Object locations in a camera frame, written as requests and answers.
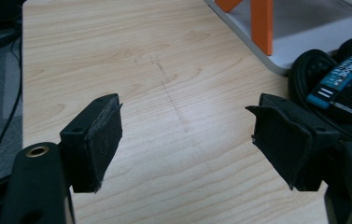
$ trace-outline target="black wire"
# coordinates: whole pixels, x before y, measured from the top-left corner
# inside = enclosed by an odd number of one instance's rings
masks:
[[[19,62],[19,68],[21,70],[21,75],[20,75],[20,80],[19,80],[19,89],[18,89],[18,95],[16,96],[16,100],[15,100],[15,103],[13,104],[13,107],[12,107],[12,111],[10,112],[9,114],[9,117],[7,118],[7,123],[5,124],[4,128],[3,128],[3,131],[1,132],[0,134],[0,146],[1,146],[1,143],[2,143],[2,140],[7,132],[7,129],[9,128],[9,125],[10,125],[10,122],[12,121],[13,117],[15,116],[15,112],[16,112],[16,109],[18,107],[18,104],[19,104],[19,101],[21,99],[21,90],[22,90],[22,69],[21,69],[21,38],[20,38],[20,45],[19,45],[19,48],[20,48],[20,51],[19,51],[19,54],[20,54],[20,57],[17,57],[17,55],[15,54],[15,52],[13,51],[13,47],[16,43],[18,39],[15,39],[12,43],[12,45],[10,46],[10,52],[13,54],[13,56],[15,56],[15,58],[18,60]]]

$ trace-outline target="wood grain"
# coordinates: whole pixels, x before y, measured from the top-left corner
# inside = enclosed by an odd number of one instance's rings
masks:
[[[290,191],[251,143],[244,107],[287,96],[203,0],[29,0],[23,144],[59,142],[91,100],[117,92],[123,138],[78,223],[326,223],[323,190]]]

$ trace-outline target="orange bracket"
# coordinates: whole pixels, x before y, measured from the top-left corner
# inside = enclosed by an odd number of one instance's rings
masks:
[[[243,0],[216,0],[226,13]],[[266,55],[273,53],[273,0],[251,0],[251,39]]]

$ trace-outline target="orange leg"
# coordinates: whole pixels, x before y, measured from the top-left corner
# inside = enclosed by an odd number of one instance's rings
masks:
[[[224,12],[228,13],[232,11],[234,7],[239,5],[243,0],[216,0],[217,6],[219,6]]]
[[[273,0],[251,0],[251,39],[266,55],[273,53]]]

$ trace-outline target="wooden table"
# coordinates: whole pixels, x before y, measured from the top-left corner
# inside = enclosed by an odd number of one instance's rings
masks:
[[[78,223],[326,223],[320,192],[290,191],[252,144],[244,109],[287,96],[204,0],[29,0],[23,144],[60,141],[91,100],[124,103],[123,138]]]

